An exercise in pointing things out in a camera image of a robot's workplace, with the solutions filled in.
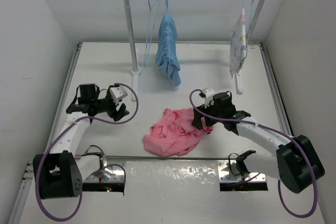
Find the pink t shirt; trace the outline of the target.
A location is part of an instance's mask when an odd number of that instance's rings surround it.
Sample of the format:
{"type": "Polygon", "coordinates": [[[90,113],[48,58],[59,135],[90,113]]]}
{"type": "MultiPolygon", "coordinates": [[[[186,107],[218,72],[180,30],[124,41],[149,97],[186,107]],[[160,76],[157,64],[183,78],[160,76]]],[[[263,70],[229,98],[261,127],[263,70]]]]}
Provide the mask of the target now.
{"type": "Polygon", "coordinates": [[[162,118],[150,127],[149,134],[143,137],[145,151],[156,156],[183,156],[195,149],[206,134],[213,131],[201,119],[201,129],[192,125],[192,108],[165,109],[162,118]]]}

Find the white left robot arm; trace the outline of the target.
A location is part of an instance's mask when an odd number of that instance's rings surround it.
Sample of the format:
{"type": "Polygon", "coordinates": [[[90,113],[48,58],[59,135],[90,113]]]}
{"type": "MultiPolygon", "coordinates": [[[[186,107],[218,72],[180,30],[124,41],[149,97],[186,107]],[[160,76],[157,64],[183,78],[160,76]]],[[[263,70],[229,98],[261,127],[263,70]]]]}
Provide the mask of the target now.
{"type": "Polygon", "coordinates": [[[84,154],[76,160],[79,143],[98,114],[106,114],[110,124],[123,124],[122,118],[129,115],[122,102],[128,90],[125,84],[115,83],[100,98],[96,84],[81,84],[76,88],[74,99],[66,108],[61,132],[44,154],[37,154],[33,159],[37,199],[81,195],[83,181],[101,168],[101,162],[99,154],[84,154]]]}

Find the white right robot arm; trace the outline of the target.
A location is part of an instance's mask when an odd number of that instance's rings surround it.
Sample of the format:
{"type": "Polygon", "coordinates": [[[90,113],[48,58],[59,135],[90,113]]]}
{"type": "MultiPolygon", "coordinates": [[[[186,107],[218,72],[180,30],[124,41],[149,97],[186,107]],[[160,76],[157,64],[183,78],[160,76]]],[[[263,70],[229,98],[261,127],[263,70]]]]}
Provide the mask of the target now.
{"type": "Polygon", "coordinates": [[[300,193],[325,175],[325,169],[311,141],[304,135],[289,136],[259,123],[250,113],[238,111],[229,91],[216,93],[212,89],[199,90],[204,103],[194,108],[193,126],[223,124],[224,128],[253,141],[267,150],[271,159],[248,150],[235,158],[231,168],[234,176],[245,177],[251,169],[278,179],[293,193],[300,193]]]}

